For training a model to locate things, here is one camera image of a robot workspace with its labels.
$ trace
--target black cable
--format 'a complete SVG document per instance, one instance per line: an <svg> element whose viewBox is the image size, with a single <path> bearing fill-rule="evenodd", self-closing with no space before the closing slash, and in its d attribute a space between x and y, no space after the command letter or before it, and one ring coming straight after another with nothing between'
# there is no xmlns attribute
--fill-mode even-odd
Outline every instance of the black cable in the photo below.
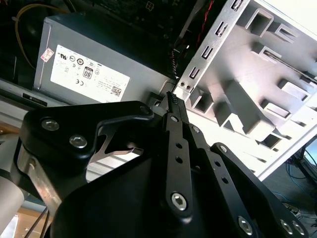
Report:
<svg viewBox="0 0 317 238"><path fill-rule="evenodd" d="M45 231L46 231L46 227L48 226L50 220L50 212L48 211L48 214L46 215L45 221L44 221L44 225L40 234L40 238L44 238L45 236Z"/></svg>
<svg viewBox="0 0 317 238"><path fill-rule="evenodd" d="M314 235L316 232L317 232L317 230L314 231L309 237L313 237L313 235Z"/></svg>
<svg viewBox="0 0 317 238"><path fill-rule="evenodd" d="M291 178L293 178L293 179L306 179L306 177L298 178L298 177L294 177L294 176L290 175L289 169L287 169L287 165L290 166L290 164L285 164L285 169L286 169L286 172L287 172L287 174L289 175L289 177L291 177Z"/></svg>
<svg viewBox="0 0 317 238"><path fill-rule="evenodd" d="M76 12L76 8L71 0L63 0L63 2L65 3L70 12Z"/></svg>
<svg viewBox="0 0 317 238"><path fill-rule="evenodd" d="M39 221L42 219L42 217L44 216L47 210L48 208L46 207L44 211L40 214L40 216L36 219L36 221L33 223L33 225L31 226L30 230L27 232L24 238L28 238L31 235L32 231L34 230L36 225L39 223Z"/></svg>
<svg viewBox="0 0 317 238"><path fill-rule="evenodd" d="M316 160L312 157L312 155L307 150L305 150L305 151L311 157L311 159L314 161L315 165L317 166Z"/></svg>

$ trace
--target silver screw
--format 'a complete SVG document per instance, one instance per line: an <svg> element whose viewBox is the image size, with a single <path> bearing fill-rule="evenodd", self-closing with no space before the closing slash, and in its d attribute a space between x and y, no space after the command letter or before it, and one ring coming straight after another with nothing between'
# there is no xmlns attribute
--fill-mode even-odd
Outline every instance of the silver screw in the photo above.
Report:
<svg viewBox="0 0 317 238"><path fill-rule="evenodd" d="M196 127L196 126L193 126L193 129L194 129L194 131L197 132L197 133L200 132L200 130L199 130L198 127Z"/></svg>
<svg viewBox="0 0 317 238"><path fill-rule="evenodd" d="M45 130L55 131L59 129L59 124L53 119L45 119L44 121L42 121L42 127Z"/></svg>
<svg viewBox="0 0 317 238"><path fill-rule="evenodd" d="M82 149L86 147L87 140L81 135L73 135L70 137L69 143L78 149Z"/></svg>
<svg viewBox="0 0 317 238"><path fill-rule="evenodd" d="M299 234L301 234L302 236L305 235L305 232L304 232L303 228L300 227L300 225L298 225L295 221L293 221L293 225L295 227L295 230L297 230L299 232Z"/></svg>
<svg viewBox="0 0 317 238"><path fill-rule="evenodd" d="M223 145L220 145L220 149L221 149L224 153L227 153L227 148L224 147Z"/></svg>
<svg viewBox="0 0 317 238"><path fill-rule="evenodd" d="M172 203L180 211L184 211L187 207L186 199L177 192L172 194Z"/></svg>
<svg viewBox="0 0 317 238"><path fill-rule="evenodd" d="M292 228L291 228L285 221L283 221L282 219L280 220L280 222L281 222L281 225L282 225L282 227L284 228L284 230L285 230L288 234L292 235L292 234L293 234Z"/></svg>
<svg viewBox="0 0 317 238"><path fill-rule="evenodd" d="M239 222L239 226L240 228L249 236L252 236L253 234L253 230L252 227L250 225L250 223L244 219L243 217L239 216L238 217L238 222Z"/></svg>
<svg viewBox="0 0 317 238"><path fill-rule="evenodd" d="M177 119L176 117L171 116L170 118L171 118L174 122L178 122L178 119Z"/></svg>

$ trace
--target white label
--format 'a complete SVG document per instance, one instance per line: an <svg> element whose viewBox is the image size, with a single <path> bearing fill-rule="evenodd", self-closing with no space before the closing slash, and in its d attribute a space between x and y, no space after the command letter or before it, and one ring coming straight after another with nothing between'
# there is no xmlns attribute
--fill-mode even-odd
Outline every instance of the white label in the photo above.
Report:
<svg viewBox="0 0 317 238"><path fill-rule="evenodd" d="M101 103L119 102L130 77L57 46L51 81Z"/></svg>
<svg viewBox="0 0 317 238"><path fill-rule="evenodd" d="M47 63L49 61L49 59L52 57L52 55L54 55L54 51L52 51L50 48L47 48L44 53L41 56L41 59Z"/></svg>

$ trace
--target screw hole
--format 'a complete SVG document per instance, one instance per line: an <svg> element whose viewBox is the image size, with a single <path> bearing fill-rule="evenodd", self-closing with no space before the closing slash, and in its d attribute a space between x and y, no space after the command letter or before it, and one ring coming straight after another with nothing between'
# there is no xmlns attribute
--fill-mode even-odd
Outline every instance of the screw hole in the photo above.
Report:
<svg viewBox="0 0 317 238"><path fill-rule="evenodd" d="M182 160L180 157L176 157L176 161L177 161L178 163L180 163L180 164L183 163L183 160Z"/></svg>
<svg viewBox="0 0 317 238"><path fill-rule="evenodd" d="M221 179L222 179L222 181L223 181L225 184L228 184L228 183L229 183L229 181L228 181L225 177L222 177Z"/></svg>

